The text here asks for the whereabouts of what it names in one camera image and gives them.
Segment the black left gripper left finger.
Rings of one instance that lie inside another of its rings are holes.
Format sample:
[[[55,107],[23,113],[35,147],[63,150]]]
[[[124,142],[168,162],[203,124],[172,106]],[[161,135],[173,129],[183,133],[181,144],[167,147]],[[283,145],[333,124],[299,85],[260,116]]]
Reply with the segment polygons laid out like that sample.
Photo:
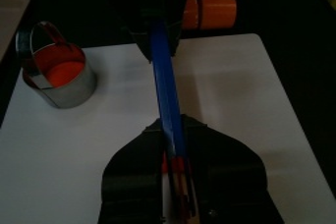
[[[97,224],[163,224],[160,120],[116,152],[103,173]]]

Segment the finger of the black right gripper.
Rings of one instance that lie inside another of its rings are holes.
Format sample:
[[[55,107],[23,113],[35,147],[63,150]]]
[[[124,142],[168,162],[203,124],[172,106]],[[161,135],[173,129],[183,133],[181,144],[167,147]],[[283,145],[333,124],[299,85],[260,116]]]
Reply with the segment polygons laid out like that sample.
[[[151,41],[149,41],[149,28],[145,24],[135,24],[128,28],[133,42],[136,43],[140,52],[145,59],[152,61],[151,56]]]
[[[168,34],[168,45],[169,45],[169,52],[171,56],[176,55],[179,43],[180,43],[180,37],[181,37],[181,23],[168,23],[167,24],[167,34]]]

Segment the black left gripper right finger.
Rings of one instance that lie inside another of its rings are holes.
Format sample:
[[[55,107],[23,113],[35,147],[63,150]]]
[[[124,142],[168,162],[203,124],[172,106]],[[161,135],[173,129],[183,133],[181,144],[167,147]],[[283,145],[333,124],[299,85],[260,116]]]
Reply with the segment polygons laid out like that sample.
[[[195,118],[183,121],[201,224],[285,224],[260,156]]]

